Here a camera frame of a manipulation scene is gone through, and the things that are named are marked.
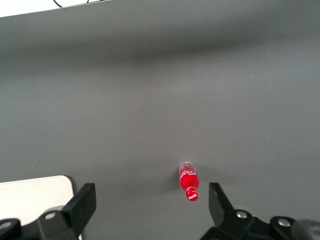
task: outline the coca-cola bottle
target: coca-cola bottle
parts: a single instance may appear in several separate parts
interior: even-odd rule
[[[189,201],[196,201],[199,197],[199,178],[196,173],[195,166],[185,161],[179,166],[180,186],[185,191],[186,198]]]

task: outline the bottle cap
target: bottle cap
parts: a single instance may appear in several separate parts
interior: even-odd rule
[[[185,194],[186,198],[192,202],[197,201],[197,199],[199,198],[198,190],[193,186],[188,187],[185,191]]]

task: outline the white surface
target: white surface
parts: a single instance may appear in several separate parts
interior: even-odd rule
[[[47,209],[64,206],[73,197],[66,176],[51,176],[0,183],[0,219],[17,218],[21,225],[33,222]]]
[[[87,0],[56,0],[62,7],[71,7],[86,4]],[[20,14],[29,14],[47,10],[59,9],[53,0],[1,0],[0,17],[7,17]]]

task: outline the gray table surface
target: gray table surface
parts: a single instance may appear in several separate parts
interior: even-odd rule
[[[0,182],[94,182],[90,240],[199,239],[209,182],[264,221],[319,221],[319,12],[114,0],[0,18]]]

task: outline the bottle label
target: bottle label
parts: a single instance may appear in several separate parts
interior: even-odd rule
[[[180,174],[180,180],[182,179],[182,177],[184,176],[184,175],[196,175],[196,173],[194,172],[194,171],[184,171],[184,172],[182,172],[181,174]]]
[[[191,199],[194,199],[194,198],[197,197],[197,196],[198,196],[198,195],[197,195],[196,193],[194,193],[192,196],[189,196],[188,199],[191,200]]]

